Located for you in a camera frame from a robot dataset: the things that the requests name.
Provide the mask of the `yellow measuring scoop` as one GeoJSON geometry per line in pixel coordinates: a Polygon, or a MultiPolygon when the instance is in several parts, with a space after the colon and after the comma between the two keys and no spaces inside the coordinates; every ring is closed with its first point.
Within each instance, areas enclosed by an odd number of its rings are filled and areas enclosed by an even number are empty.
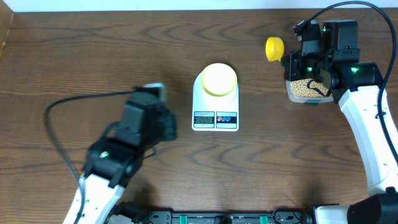
{"type": "Polygon", "coordinates": [[[269,37],[265,50],[268,61],[280,61],[284,55],[284,43],[280,37],[269,37]]]}

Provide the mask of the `yellow bowl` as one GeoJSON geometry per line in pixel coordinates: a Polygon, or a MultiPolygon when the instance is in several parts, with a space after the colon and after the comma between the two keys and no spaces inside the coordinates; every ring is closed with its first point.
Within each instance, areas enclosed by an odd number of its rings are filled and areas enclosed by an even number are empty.
{"type": "Polygon", "coordinates": [[[237,86],[236,72],[227,64],[213,63],[202,71],[200,85],[211,96],[226,96],[237,86]]]}

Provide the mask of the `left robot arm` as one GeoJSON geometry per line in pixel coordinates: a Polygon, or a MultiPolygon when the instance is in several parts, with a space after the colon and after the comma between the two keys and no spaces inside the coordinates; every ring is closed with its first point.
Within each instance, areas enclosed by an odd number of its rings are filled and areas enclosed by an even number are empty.
{"type": "Polygon", "coordinates": [[[89,147],[80,178],[84,190],[77,190],[64,222],[104,223],[141,168],[146,151],[176,137],[176,118],[164,94],[155,88],[132,92],[122,119],[89,147]]]}

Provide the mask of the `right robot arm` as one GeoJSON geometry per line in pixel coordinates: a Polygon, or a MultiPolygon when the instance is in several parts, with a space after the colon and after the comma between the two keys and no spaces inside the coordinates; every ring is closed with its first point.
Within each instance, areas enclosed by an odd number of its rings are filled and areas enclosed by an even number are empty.
{"type": "Polygon", "coordinates": [[[302,46],[281,58],[284,78],[311,78],[331,93],[353,131],[363,160],[369,197],[350,206],[314,206],[305,223],[397,223],[397,129],[382,75],[360,62],[358,23],[302,21],[294,27],[302,46]]]}

